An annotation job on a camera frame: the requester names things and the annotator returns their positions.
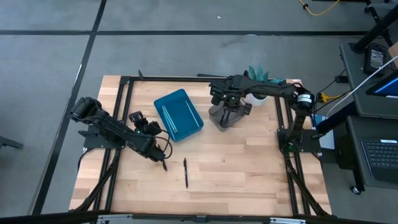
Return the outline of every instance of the monitor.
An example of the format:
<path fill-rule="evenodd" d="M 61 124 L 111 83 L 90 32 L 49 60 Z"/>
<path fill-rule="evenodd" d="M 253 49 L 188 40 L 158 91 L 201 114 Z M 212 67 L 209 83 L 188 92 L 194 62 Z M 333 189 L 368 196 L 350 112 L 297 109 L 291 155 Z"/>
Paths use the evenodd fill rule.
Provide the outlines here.
<path fill-rule="evenodd" d="M 398 98 L 398 71 L 372 86 L 366 94 Z"/>

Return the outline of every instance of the white cable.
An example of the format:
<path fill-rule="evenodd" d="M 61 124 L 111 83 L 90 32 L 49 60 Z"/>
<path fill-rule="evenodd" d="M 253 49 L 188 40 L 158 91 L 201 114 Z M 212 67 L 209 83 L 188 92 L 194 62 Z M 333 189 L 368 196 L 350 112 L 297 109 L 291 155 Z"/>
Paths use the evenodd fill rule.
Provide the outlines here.
<path fill-rule="evenodd" d="M 340 100 L 339 102 L 337 102 L 332 108 L 330 108 L 329 112 L 326 114 L 326 117 L 329 117 L 330 112 L 336 108 L 337 105 L 339 105 L 341 102 L 343 102 L 345 99 L 347 99 L 349 96 L 351 96 L 357 89 L 359 89 L 364 83 L 366 83 L 370 78 L 372 78 L 375 74 L 377 74 L 378 72 L 380 72 L 380 70 L 382 70 L 384 67 L 386 67 L 387 65 L 389 65 L 391 62 L 393 62 L 395 59 L 398 58 L 398 55 L 395 56 L 393 59 L 391 59 L 390 61 L 388 61 L 387 63 L 385 63 L 383 66 L 379 67 L 379 69 L 377 71 L 375 71 L 372 75 L 370 75 L 369 77 L 367 77 L 367 79 L 365 79 L 365 81 L 363 81 L 361 84 L 359 84 L 353 91 L 351 91 L 351 93 L 349 93 L 348 95 L 346 95 L 342 100 Z"/>

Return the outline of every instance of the small potted plant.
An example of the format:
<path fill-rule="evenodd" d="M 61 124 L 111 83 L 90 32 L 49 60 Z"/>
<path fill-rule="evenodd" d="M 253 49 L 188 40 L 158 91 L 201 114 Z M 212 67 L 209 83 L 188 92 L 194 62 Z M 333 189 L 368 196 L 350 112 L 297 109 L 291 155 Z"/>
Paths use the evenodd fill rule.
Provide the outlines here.
<path fill-rule="evenodd" d="M 269 71 L 266 73 L 262 72 L 262 65 L 259 66 L 259 70 L 256 72 L 254 71 L 252 66 L 249 66 L 249 78 L 255 81 L 263 82 L 263 83 L 280 83 L 284 81 L 283 79 L 274 78 L 269 79 Z M 267 95 L 260 95 L 260 94 L 247 94 L 246 95 L 246 102 L 252 104 L 253 106 L 262 106 L 265 101 L 267 100 Z"/>

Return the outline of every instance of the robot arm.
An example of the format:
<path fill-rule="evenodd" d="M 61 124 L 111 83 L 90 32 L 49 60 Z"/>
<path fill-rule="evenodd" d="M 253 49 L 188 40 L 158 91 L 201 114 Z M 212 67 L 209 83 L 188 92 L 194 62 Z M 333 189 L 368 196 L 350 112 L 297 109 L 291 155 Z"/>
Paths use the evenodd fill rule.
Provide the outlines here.
<path fill-rule="evenodd" d="M 155 135 L 161 132 L 156 122 L 148 124 L 141 112 L 130 114 L 136 125 L 135 131 L 111 117 L 102 109 L 101 103 L 90 97 L 80 98 L 71 110 L 72 120 L 92 124 L 106 140 L 113 142 L 125 140 L 127 146 L 145 158 L 157 162 L 163 161 L 165 154 L 156 146 Z"/>
<path fill-rule="evenodd" d="M 211 103 L 218 105 L 221 101 L 224 101 L 224 107 L 229 111 L 235 111 L 240 98 L 249 93 L 282 97 L 293 110 L 302 110 L 308 113 L 311 112 L 314 99 L 314 95 L 299 83 L 262 83 L 251 80 L 244 75 L 235 75 L 225 80 L 212 81 L 210 86 L 210 95 L 213 96 Z"/>

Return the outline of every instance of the yellow cable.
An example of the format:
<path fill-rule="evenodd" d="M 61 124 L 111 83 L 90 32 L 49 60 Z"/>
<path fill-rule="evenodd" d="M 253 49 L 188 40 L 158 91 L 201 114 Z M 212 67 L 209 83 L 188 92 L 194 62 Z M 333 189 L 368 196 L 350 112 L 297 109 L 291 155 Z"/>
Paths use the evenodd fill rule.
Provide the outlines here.
<path fill-rule="evenodd" d="M 328 96 L 325 93 L 321 93 L 319 100 L 322 103 L 327 103 L 329 100 L 335 99 L 335 98 L 339 98 L 341 95 L 337 95 L 337 96 Z"/>
<path fill-rule="evenodd" d="M 305 9 L 306 9 L 311 15 L 313 15 L 313 16 L 320 16 L 320 15 L 326 13 L 327 11 L 329 11 L 330 9 L 332 9 L 338 2 L 340 2 L 340 0 L 337 0 L 337 1 L 336 1 L 334 4 L 332 4 L 327 10 L 325 10 L 325 11 L 323 11 L 323 12 L 321 12 L 321 13 L 318 13 L 318 14 L 312 13 L 311 10 L 308 8 L 308 5 L 305 6 Z"/>

